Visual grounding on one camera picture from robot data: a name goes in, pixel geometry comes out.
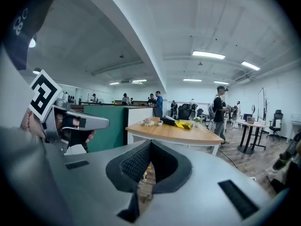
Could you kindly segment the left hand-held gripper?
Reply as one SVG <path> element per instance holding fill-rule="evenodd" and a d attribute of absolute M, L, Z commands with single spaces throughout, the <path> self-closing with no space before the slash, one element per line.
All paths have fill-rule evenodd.
<path fill-rule="evenodd" d="M 62 88 L 42 70 L 30 84 L 34 97 L 29 109 L 39 118 L 45 134 L 43 143 L 52 143 L 62 153 L 87 153 L 85 140 L 90 130 L 105 129 L 110 121 L 103 117 L 72 110 L 59 98 Z"/>

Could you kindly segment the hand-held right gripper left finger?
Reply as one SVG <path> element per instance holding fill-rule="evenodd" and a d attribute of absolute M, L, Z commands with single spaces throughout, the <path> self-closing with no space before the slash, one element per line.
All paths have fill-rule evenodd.
<path fill-rule="evenodd" d="M 45 226 L 151 226 L 138 184 L 122 171 L 107 177 L 118 152 L 64 156 L 19 129 L 0 127 L 0 170 L 22 208 Z"/>

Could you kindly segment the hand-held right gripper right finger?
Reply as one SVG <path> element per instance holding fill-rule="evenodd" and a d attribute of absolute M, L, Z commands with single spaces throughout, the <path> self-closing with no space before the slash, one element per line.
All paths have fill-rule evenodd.
<path fill-rule="evenodd" d="M 177 191 L 155 194 L 139 226 L 280 226 L 289 190 L 274 198 L 223 159 L 165 143 L 186 156 L 191 175 Z"/>

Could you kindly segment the green partition panel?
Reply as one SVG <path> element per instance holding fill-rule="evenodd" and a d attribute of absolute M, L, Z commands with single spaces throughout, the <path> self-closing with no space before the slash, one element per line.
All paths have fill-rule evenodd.
<path fill-rule="evenodd" d="M 84 113 L 97 117 L 93 125 L 94 138 L 87 143 L 90 153 L 124 145 L 124 107 L 87 105 Z"/>

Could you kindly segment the dark-topped counter partition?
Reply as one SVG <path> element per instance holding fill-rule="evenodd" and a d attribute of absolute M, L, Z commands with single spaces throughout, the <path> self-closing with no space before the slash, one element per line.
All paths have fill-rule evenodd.
<path fill-rule="evenodd" d="M 71 104 L 71 108 L 76 108 L 76 109 L 83 108 L 84 106 L 123 106 L 123 107 L 130 107 L 130 108 L 153 108 L 153 106 L 106 104 L 106 103 L 92 103 L 92 102 L 81 102 L 79 105 Z"/>

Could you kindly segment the white partition panel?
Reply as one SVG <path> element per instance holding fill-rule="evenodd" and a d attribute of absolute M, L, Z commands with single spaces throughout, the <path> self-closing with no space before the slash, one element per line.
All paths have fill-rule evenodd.
<path fill-rule="evenodd" d="M 133 124 L 143 121 L 145 118 L 153 116 L 152 107 L 125 107 L 124 108 L 124 126 L 125 128 Z M 133 136 L 132 133 L 124 130 L 124 143 L 132 144 L 137 141 L 142 141 L 143 138 Z"/>

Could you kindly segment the round white table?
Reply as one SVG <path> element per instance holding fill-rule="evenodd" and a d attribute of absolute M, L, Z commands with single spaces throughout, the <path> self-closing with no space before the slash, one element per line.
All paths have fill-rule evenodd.
<path fill-rule="evenodd" d="M 261 136 L 265 128 L 269 126 L 261 122 L 254 122 L 253 124 L 247 123 L 244 120 L 238 120 L 238 124 L 243 128 L 243 134 L 240 141 L 240 144 L 237 146 L 237 149 L 247 155 L 254 154 L 254 148 L 261 147 L 266 150 L 265 145 L 261 145 Z"/>

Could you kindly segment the white cabinet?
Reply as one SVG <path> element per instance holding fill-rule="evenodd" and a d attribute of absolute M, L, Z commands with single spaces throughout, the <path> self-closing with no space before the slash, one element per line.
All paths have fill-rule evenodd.
<path fill-rule="evenodd" d="M 291 134 L 290 139 L 293 139 L 295 134 L 301 129 L 301 114 L 291 114 Z"/>

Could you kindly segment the black arc floor stand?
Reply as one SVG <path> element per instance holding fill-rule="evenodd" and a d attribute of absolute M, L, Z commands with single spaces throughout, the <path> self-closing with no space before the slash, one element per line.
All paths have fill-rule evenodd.
<path fill-rule="evenodd" d="M 259 91 L 257 99 L 257 121 L 266 121 L 268 99 L 265 96 L 264 88 Z"/>

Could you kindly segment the person's navy shirt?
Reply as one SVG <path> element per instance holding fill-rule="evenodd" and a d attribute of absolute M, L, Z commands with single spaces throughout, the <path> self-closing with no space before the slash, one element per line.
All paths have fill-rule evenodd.
<path fill-rule="evenodd" d="M 17 12 L 4 37 L 4 48 L 17 70 L 25 70 L 32 40 L 42 27 L 54 0 L 29 0 Z"/>

